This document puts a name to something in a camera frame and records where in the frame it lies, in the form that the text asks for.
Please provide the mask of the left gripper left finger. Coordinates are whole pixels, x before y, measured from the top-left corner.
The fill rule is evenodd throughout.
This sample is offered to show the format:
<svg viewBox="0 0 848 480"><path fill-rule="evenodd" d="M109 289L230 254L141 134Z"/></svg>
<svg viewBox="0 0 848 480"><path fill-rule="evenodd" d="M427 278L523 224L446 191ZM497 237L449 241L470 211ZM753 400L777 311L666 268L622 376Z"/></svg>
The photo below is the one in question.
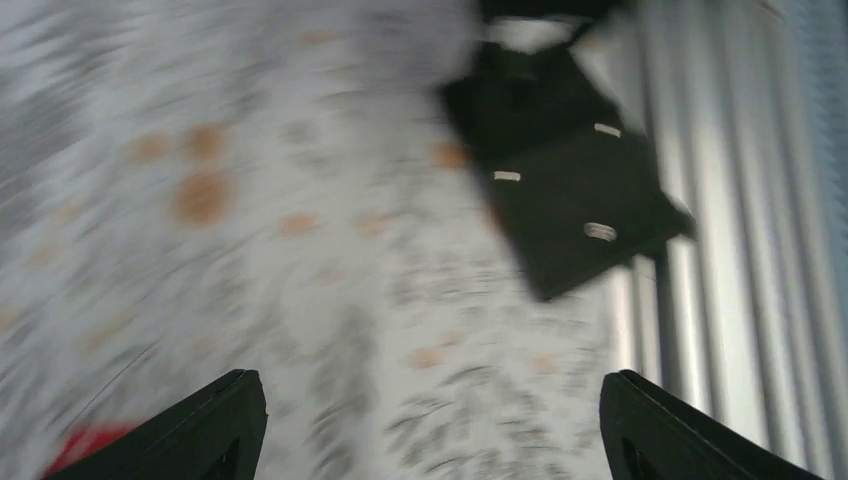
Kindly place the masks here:
<svg viewBox="0 0 848 480"><path fill-rule="evenodd" d="M267 422L259 373L232 370L48 479L252 480Z"/></svg>

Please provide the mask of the red VIP card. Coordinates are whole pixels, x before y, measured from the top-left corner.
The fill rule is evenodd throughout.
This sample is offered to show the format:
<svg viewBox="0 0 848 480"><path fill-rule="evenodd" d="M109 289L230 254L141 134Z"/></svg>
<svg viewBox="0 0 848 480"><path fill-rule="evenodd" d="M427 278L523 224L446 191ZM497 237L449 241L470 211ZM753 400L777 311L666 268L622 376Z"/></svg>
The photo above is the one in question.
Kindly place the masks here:
<svg viewBox="0 0 848 480"><path fill-rule="evenodd" d="M48 479L69 465L105 448L138 426L138 423L105 423L88 424L74 429L42 474L42 479Z"/></svg>

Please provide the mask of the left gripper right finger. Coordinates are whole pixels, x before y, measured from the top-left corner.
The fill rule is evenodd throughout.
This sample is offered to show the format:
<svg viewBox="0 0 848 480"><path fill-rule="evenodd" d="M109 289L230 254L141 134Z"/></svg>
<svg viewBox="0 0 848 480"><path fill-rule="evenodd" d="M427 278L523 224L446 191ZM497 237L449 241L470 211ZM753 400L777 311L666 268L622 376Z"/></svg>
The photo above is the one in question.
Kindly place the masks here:
<svg viewBox="0 0 848 480"><path fill-rule="evenodd" d="M632 370L604 377L599 419L614 480L817 477Z"/></svg>

